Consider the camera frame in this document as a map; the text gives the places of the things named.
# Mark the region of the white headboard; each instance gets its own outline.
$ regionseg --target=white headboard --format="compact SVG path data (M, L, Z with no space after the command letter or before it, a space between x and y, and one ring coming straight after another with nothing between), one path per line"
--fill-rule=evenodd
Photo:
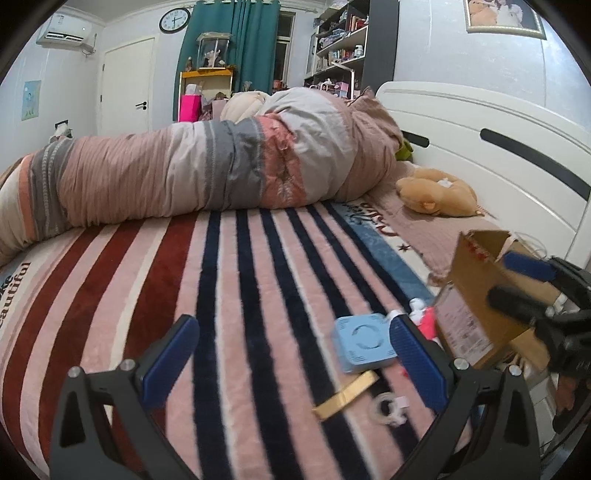
M473 87L386 82L377 97L413 143L416 164L468 182L500 225L538 240L548 255L587 264L591 148L582 127Z

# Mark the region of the red stripe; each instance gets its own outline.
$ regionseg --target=red stripe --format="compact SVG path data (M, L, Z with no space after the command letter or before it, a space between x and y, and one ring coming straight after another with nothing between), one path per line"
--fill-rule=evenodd
M158 247L129 324L124 358L138 358L156 340L162 338L175 321L178 291L187 262L187 254L197 215L173 217ZM166 431L164 409L152 413L155 422ZM141 470L141 461L129 443L123 424L113 415L113 434L125 463Z
M142 223L135 220L119 226L80 286L57 332L39 400L39 444L47 461L61 383L70 367L80 365L96 308Z
M27 318L18 334L17 341L8 361L4 383L2 387L2 411L4 422L14 446L19 452L29 457L21 433L21 394L22 381L27 370L27 364L31 351L37 340L37 335L45 321L53 301L56 299L61 286L84 254L88 246L96 238L102 227L91 227L86 229L76 239L74 244L66 252L64 257L57 264L41 290L33 300L33 305L27 314Z

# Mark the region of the pink blanket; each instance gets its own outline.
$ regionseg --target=pink blanket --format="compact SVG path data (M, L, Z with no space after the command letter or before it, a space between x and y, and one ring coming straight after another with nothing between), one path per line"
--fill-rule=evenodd
M373 95L347 106L305 88L275 94L237 124L61 138L0 177L0 266L72 227L352 200L389 173L401 143Z

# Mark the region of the white door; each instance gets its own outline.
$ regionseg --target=white door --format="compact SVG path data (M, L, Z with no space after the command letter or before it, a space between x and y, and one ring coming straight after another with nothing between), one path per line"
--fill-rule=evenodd
M154 39L105 54L100 97L100 135L137 134L150 129L151 64Z

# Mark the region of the striped blanket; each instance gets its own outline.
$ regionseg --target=striped blanket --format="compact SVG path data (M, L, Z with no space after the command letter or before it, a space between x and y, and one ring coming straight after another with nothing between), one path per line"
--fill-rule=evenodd
M72 227L355 200L393 170L401 145L371 92L346 105L303 87L276 93L237 124L61 138L0 176L0 266Z
M3 270L0 417L48 472L51 425L72 365L137 357L183 313L201 338L154 418L206 480L384 480L433 420L395 363L320 423L315 405L351 381L330 339L335 318L408 309L431 293L358 208L199 212L74 229ZM372 399L410 401L400 427L373 423ZM112 418L126 461L137 459Z

